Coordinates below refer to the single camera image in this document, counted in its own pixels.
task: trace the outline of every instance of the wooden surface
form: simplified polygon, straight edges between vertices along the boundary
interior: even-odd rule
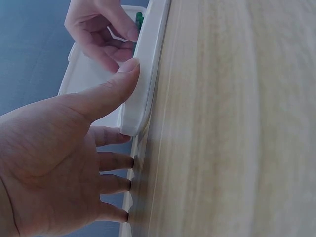
[[[145,133],[132,236],[316,236],[316,1],[172,0]]]

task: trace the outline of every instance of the blue-gray background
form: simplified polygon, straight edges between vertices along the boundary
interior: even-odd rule
[[[64,28],[70,0],[0,0],[0,115],[57,95],[73,45]],[[148,0],[122,0],[147,6]],[[130,153],[131,144],[103,150]],[[126,171],[114,172],[126,176]],[[123,194],[102,196],[122,207]],[[68,237],[117,237],[119,224],[95,222]]]

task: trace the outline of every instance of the finger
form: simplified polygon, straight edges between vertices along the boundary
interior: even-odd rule
[[[117,109],[130,97],[136,87],[139,71],[139,60],[130,59],[109,81],[73,95],[65,95],[68,99],[64,103],[92,123]]]
[[[131,182],[113,174],[100,175],[100,194],[115,194],[130,190]]]
[[[83,53],[92,60],[98,62],[104,70],[109,71],[111,73],[116,73],[118,71],[118,63],[106,53],[103,47],[100,47],[94,42],[79,45]]]
[[[131,169],[134,159],[130,156],[113,152],[98,152],[100,159],[100,171],[111,171],[117,169]]]
[[[98,211],[97,220],[99,221],[127,222],[128,220],[128,213],[126,211],[107,203],[101,202]]]
[[[121,144],[130,141],[130,136],[120,134],[119,128],[111,127],[90,127],[90,131],[95,137],[95,145],[97,147],[109,144]]]
[[[109,26],[110,30],[116,37],[120,37],[121,39],[127,40],[124,36],[122,36],[115,28],[113,25]]]
[[[123,38],[137,42],[139,31],[134,21],[128,16],[119,3],[113,3],[110,6],[101,5],[98,7],[100,13],[109,20],[116,31]]]
[[[113,46],[107,46],[104,48],[104,51],[118,62],[125,62],[133,57],[133,51],[131,49],[118,49]]]

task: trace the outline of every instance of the palm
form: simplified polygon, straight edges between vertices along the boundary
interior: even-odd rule
[[[5,143],[10,147],[4,154],[5,168],[10,171],[5,183],[17,225],[25,234],[41,229],[58,235],[98,218],[115,219],[111,213],[118,210],[102,203],[99,195],[129,189],[129,181],[100,176],[99,171],[115,169],[111,159],[118,157],[125,163],[117,168],[129,168],[131,158],[96,152],[96,144],[126,142],[129,138],[113,129],[89,129],[90,122],[60,103],[61,99],[38,102],[2,118],[7,120]],[[108,216],[100,215],[100,210],[107,210]]]

